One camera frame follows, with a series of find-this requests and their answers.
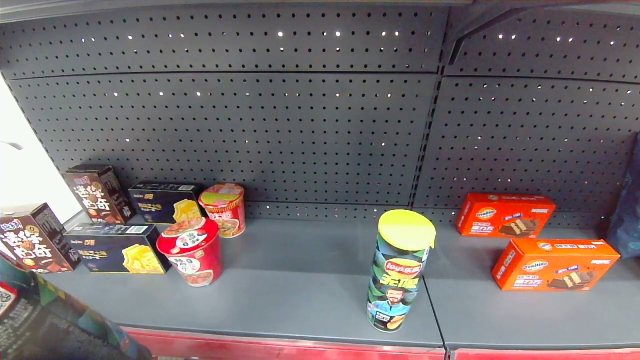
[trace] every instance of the cardboard box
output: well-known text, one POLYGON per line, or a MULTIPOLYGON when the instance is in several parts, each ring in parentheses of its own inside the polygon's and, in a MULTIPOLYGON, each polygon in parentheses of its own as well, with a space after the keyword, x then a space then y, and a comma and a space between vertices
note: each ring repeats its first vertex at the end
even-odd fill
POLYGON ((456 225, 466 236, 536 238, 555 209, 542 195, 469 193, 456 225))
POLYGON ((200 184, 141 181, 131 189, 131 202, 150 224, 175 224, 190 218, 207 217, 198 204, 200 184))
POLYGON ((170 264, 157 251, 154 225, 79 224, 67 241, 91 272, 164 274, 170 264))
POLYGON ((587 291, 619 257, 603 240, 512 239, 492 275, 505 291, 587 291))
POLYGON ((0 249, 41 274, 73 271, 80 264, 64 233, 48 204, 8 206, 0 215, 0 249))
POLYGON ((78 165, 62 175, 91 221, 125 224, 136 214, 110 165, 78 165))

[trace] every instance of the red noodle cup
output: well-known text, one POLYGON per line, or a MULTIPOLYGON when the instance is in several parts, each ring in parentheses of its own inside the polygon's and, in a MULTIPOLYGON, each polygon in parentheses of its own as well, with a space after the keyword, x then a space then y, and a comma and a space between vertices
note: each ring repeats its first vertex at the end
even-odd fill
POLYGON ((190 218, 173 224, 158 238, 163 253, 194 288, 207 286, 222 275, 218 225, 208 218, 190 218))
POLYGON ((244 189, 238 184, 217 184, 200 194, 200 205, 220 227, 221 238, 235 238, 246 227, 244 189))

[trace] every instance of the yellow-green lid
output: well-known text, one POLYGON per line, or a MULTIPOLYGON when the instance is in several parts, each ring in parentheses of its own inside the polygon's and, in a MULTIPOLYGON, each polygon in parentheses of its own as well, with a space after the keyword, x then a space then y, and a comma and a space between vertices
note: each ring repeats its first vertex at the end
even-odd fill
POLYGON ((436 228, 426 217, 410 210, 391 210, 378 222, 378 232, 389 244, 407 251, 436 246, 436 228))

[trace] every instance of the white wall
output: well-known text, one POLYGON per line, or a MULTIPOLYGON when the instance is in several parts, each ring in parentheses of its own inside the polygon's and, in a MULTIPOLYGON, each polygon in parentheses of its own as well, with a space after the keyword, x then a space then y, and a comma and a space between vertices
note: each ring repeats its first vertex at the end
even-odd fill
POLYGON ((0 79, 0 210, 43 202, 63 223, 82 210, 0 79), (23 150, 2 142, 19 144, 23 150))

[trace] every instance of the instant noodle cup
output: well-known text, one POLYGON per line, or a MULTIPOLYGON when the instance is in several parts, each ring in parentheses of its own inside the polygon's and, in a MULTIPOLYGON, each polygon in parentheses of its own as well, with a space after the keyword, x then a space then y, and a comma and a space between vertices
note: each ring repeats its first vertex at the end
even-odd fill
POLYGON ((220 237, 235 238, 246 228, 244 189, 238 184, 217 184, 200 194, 200 205, 220 227, 220 237))
POLYGON ((380 217, 367 299, 369 322, 376 329, 394 332, 402 326, 435 237, 433 224, 413 211, 392 210, 380 217))
POLYGON ((187 283, 207 286, 222 275, 218 224, 208 218, 190 218, 168 227, 158 238, 163 253, 187 283))

